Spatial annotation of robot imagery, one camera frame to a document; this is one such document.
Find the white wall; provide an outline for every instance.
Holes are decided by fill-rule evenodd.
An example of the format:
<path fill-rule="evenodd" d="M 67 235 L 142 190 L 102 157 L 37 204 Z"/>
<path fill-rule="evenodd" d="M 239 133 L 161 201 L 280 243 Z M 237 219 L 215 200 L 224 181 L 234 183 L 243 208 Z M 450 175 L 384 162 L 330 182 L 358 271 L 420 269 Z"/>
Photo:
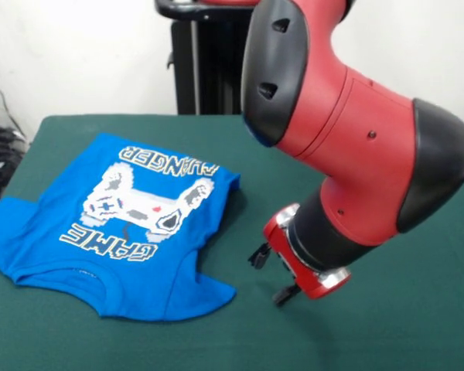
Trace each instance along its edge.
<path fill-rule="evenodd" d="M 10 111 L 29 134 L 50 114 L 174 114 L 170 23 L 152 0 L 0 0 Z"/>
<path fill-rule="evenodd" d="M 49 114 L 174 114 L 170 22 L 153 0 L 0 0 L 12 113 L 30 134 Z M 333 40 L 353 68 L 464 120 L 464 0 L 357 0 Z"/>

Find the blue t-shirt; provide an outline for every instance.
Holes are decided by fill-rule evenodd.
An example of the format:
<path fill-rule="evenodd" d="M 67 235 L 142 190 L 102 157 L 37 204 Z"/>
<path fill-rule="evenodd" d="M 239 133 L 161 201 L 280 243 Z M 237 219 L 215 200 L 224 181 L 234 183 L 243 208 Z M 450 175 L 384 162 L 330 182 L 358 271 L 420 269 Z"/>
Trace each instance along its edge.
<path fill-rule="evenodd" d="M 240 176 L 187 155 L 99 134 L 37 203 L 0 201 L 0 271 L 72 294 L 101 317 L 175 321 L 236 293 L 196 271 Z"/>

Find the red robot arm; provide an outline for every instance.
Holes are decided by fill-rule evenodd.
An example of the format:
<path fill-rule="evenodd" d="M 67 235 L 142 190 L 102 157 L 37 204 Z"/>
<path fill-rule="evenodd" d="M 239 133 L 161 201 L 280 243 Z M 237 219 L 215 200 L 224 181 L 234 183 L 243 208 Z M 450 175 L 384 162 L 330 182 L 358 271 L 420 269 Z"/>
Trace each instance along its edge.
<path fill-rule="evenodd" d="M 271 219 L 268 244 L 251 257 L 260 267 L 273 248 L 284 259 L 297 285 L 283 296 L 320 298 L 338 288 L 347 265 L 416 227 L 464 182 L 464 123 L 372 81 L 333 52 L 333 30 L 353 3 L 263 0 L 251 19 L 247 127 L 263 145 L 327 175 L 307 200 Z"/>

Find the black cable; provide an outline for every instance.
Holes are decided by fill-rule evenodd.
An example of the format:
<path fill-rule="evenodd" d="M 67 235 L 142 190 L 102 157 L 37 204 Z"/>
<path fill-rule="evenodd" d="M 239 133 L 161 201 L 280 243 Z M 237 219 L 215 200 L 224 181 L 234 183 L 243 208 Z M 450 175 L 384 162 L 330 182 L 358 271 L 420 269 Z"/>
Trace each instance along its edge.
<path fill-rule="evenodd" d="M 10 120 L 12 121 L 14 126 L 17 128 L 19 133 L 21 133 L 21 135 L 25 138 L 26 135 L 24 134 L 24 131 L 22 131 L 21 127 L 19 126 L 19 124 L 17 124 L 17 121 L 14 120 L 14 117 L 10 113 L 9 106 L 7 106 L 7 100 L 5 99 L 5 94 L 3 94 L 3 91 L 1 89 L 0 89 L 0 97 L 2 98 L 2 103 L 5 109 L 5 112 L 7 112 L 7 115 L 10 117 Z"/>
<path fill-rule="evenodd" d="M 0 198 L 26 153 L 24 144 L 14 129 L 0 128 Z"/>

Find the green tablecloth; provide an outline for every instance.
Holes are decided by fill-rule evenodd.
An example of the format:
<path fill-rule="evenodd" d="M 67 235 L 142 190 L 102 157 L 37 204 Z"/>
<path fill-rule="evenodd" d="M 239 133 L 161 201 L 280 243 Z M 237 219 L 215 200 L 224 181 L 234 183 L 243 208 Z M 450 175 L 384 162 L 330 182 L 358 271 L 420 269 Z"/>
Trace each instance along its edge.
<path fill-rule="evenodd" d="M 186 322 L 99 319 L 68 294 L 16 288 L 0 273 L 0 371 L 464 371 L 464 187 L 411 233 L 351 266 L 320 301 L 284 308 L 271 296 L 290 274 L 272 257 L 247 263 L 262 228 L 322 176 L 261 147 L 238 117 L 49 117 L 7 190 L 35 201 L 101 131 L 185 152 L 242 175 L 200 269 L 238 289 L 227 307 Z"/>

